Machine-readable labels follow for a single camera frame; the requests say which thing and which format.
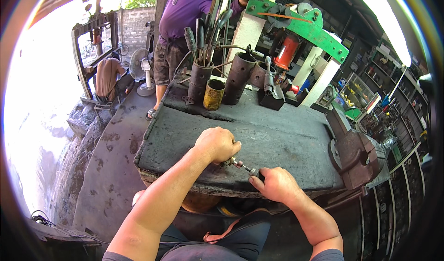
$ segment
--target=workbench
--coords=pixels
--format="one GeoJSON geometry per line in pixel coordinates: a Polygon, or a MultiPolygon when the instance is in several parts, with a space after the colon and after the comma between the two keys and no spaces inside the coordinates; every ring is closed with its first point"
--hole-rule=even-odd
{"type": "MultiPolygon", "coordinates": [[[[258,92],[244,90],[237,105],[210,112],[202,103],[185,105],[188,82],[171,84],[135,157],[141,179],[149,185],[194,146],[201,132],[220,126],[230,130],[242,149],[236,158],[248,167],[280,166],[308,194],[344,187],[327,147],[332,134],[325,114],[305,106],[284,104],[279,110],[259,105],[258,92]]],[[[230,197],[262,197],[248,182],[248,172],[210,164],[191,191],[230,197]]]]}

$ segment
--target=sandal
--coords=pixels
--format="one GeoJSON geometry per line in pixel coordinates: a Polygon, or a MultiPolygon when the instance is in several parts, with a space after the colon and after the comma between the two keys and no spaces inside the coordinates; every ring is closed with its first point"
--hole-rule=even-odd
{"type": "Polygon", "coordinates": [[[151,108],[151,109],[148,110],[147,115],[145,116],[145,118],[147,120],[151,120],[151,119],[154,118],[155,113],[156,113],[156,110],[154,108],[151,108]]]}

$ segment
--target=rusty metal cylinder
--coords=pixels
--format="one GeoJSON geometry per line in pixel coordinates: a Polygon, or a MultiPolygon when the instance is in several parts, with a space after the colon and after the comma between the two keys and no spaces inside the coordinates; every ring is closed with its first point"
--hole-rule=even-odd
{"type": "Polygon", "coordinates": [[[249,54],[236,53],[225,83],[225,93],[222,100],[224,104],[236,105],[239,102],[255,64],[256,60],[249,54]]]}
{"type": "Polygon", "coordinates": [[[207,87],[207,82],[211,77],[213,68],[213,62],[211,62],[209,66],[201,66],[196,62],[193,62],[190,84],[188,86],[188,97],[191,98],[195,103],[203,101],[205,88],[207,87]]]}
{"type": "MultiPolygon", "coordinates": [[[[276,75],[276,70],[273,67],[270,67],[270,72],[271,75],[273,75],[273,77],[276,75]]],[[[267,73],[267,65],[265,65],[265,62],[257,62],[251,71],[250,75],[251,84],[263,90],[266,73],[267,73]]]]}
{"type": "Polygon", "coordinates": [[[221,106],[225,83],[216,79],[208,80],[203,107],[208,110],[217,110],[221,106]]]}

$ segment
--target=brown t-shirt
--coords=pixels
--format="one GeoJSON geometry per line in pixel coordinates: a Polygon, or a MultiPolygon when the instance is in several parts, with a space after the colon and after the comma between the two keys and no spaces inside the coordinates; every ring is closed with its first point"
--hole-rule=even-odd
{"type": "Polygon", "coordinates": [[[113,101],[117,73],[122,75],[125,71],[125,68],[122,67],[122,64],[116,58],[107,58],[99,62],[96,74],[96,95],[108,96],[108,100],[113,101]]]}

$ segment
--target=workshop wall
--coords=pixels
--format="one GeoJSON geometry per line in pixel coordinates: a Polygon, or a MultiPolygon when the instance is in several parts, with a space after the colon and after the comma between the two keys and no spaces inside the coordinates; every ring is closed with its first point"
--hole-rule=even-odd
{"type": "Polygon", "coordinates": [[[129,48],[131,56],[137,48],[145,47],[147,41],[147,32],[149,28],[145,27],[146,22],[154,20],[154,7],[140,7],[134,9],[119,9],[119,19],[122,25],[122,44],[129,48]]]}

